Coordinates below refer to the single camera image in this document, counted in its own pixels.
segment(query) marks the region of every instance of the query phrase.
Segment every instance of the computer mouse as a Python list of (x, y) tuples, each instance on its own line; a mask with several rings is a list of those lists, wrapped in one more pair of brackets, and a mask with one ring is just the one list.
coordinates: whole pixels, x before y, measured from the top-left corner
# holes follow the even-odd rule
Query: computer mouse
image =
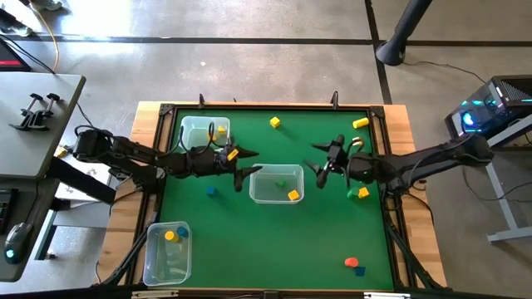
[(11, 229), (7, 235), (3, 252), (7, 263), (18, 264), (26, 257), (32, 229), (33, 225), (29, 223), (19, 223)]

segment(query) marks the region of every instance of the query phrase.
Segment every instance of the black pole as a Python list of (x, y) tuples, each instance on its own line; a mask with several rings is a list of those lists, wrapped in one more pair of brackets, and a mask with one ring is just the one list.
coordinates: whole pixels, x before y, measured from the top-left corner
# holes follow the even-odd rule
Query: black pole
[(377, 49), (377, 59), (389, 66), (399, 66), (405, 61), (406, 41), (414, 32), (432, 0), (410, 0), (397, 23), (393, 37)]

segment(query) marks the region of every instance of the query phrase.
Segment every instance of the blue led light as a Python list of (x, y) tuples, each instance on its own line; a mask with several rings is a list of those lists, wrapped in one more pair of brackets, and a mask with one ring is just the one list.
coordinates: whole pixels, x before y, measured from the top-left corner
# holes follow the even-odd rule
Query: blue led light
[(475, 123), (469, 112), (464, 113), (464, 115), (462, 116), (462, 120), (466, 125), (473, 125)]

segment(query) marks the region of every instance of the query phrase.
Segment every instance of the computer case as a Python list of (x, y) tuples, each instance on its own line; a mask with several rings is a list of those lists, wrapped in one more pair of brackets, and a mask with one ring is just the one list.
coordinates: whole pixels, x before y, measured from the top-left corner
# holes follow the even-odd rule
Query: computer case
[(494, 76), (445, 119), (451, 137), (477, 133), (486, 139), (532, 112), (532, 75)]

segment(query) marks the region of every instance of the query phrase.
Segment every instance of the wooden table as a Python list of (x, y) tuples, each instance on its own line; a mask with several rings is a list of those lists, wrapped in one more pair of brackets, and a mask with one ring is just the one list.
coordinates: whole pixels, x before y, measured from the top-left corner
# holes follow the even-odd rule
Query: wooden table
[[(137, 108), (135, 122), (131, 131), (131, 140), (146, 146), (152, 146), (155, 138), (155, 127), (159, 119), (160, 104), (163, 102), (142, 101)], [(233, 102), (216, 102), (216, 104), (231, 105)], [(240, 105), (267, 105), (268, 103), (239, 103)], [(305, 105), (302, 103), (282, 103), (283, 105)], [(385, 105), (386, 122), (393, 154), (408, 154), (415, 151), (415, 145), (411, 134), (410, 122), (404, 105)], [(161, 140), (167, 140), (170, 131), (170, 122), (163, 125)], [(160, 150), (166, 145), (161, 141)], [(117, 192), (116, 196), (129, 193), (134, 189), (132, 182), (126, 182)], [(426, 201), (425, 192), (411, 189), (411, 193)], [(106, 230), (106, 238), (101, 250), (98, 266), (100, 277), (105, 280), (111, 275), (128, 253), (133, 243), (135, 226), (140, 209), (141, 194), (134, 194), (127, 199), (121, 200), (113, 207), (111, 218)], [(153, 210), (155, 199), (151, 199), (149, 211)], [(446, 285), (446, 279), (441, 265), (440, 251), (436, 242), (436, 235), (431, 222), (429, 211), (415, 199), (403, 197), (403, 212), (406, 220), (406, 230), (411, 250), (417, 256), (423, 267), (431, 274), (434, 280), (441, 285)], [(401, 251), (396, 247), (397, 259), (401, 280), (407, 283), (405, 263), (402, 260)], [(140, 252), (135, 269), (134, 282), (141, 279), (144, 265), (144, 248)]]

